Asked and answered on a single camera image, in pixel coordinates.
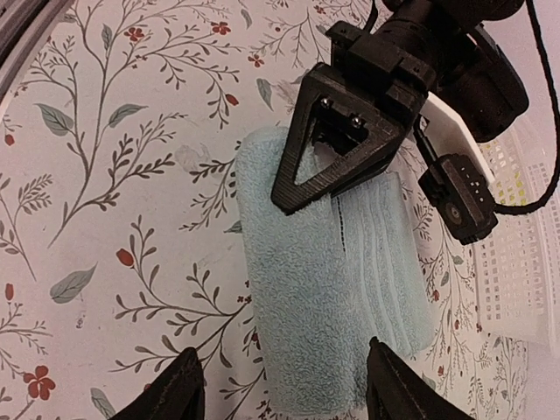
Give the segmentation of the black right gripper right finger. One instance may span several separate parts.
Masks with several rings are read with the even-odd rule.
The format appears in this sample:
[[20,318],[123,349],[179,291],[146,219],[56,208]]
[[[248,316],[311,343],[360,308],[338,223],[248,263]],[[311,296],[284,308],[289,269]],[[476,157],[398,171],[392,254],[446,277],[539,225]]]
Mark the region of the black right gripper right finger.
[[445,400],[390,347],[370,341],[367,357],[367,415],[370,419],[466,420],[469,416]]

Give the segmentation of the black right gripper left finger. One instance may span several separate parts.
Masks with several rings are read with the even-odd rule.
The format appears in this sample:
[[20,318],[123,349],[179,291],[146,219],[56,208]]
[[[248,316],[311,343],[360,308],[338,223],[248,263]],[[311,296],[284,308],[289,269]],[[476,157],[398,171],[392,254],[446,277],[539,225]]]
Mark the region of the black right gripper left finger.
[[115,420],[203,420],[204,370],[194,347],[187,347]]

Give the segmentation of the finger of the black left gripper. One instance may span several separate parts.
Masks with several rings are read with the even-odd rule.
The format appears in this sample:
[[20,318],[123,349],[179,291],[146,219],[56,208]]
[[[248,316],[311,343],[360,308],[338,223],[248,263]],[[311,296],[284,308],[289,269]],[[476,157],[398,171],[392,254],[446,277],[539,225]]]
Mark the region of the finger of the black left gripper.
[[376,92],[319,63],[302,79],[271,201],[290,215],[394,157],[414,121],[414,91],[399,80]]
[[389,167],[389,165],[391,164],[391,162],[394,159],[394,155],[390,154],[387,155],[385,158],[383,158],[380,162],[374,164],[373,166],[367,168],[365,171],[361,172],[360,174],[358,174],[356,177],[351,178],[350,180],[346,181],[345,183],[343,183],[341,186],[335,188],[332,192],[331,192],[331,196],[332,197],[336,197],[342,193],[344,193],[345,191],[348,191],[382,173],[384,173],[387,168]]

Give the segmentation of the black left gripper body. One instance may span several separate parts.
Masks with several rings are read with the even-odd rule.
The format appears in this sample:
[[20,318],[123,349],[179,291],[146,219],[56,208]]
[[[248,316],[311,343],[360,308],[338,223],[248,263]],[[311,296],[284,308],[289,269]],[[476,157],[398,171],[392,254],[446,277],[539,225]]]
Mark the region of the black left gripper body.
[[429,94],[453,109],[486,143],[529,107],[523,82],[484,28],[513,16],[521,1],[387,1],[377,29],[339,21],[326,32],[332,65],[384,115],[407,126]]

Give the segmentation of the light blue towel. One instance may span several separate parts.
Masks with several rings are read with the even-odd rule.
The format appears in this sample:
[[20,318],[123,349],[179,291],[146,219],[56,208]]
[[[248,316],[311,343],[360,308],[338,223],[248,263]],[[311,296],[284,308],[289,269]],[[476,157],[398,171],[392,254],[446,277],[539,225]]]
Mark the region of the light blue towel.
[[241,143],[242,238],[271,406],[326,417],[364,406],[372,338],[408,358],[434,327],[399,175],[286,215],[270,195],[287,133]]

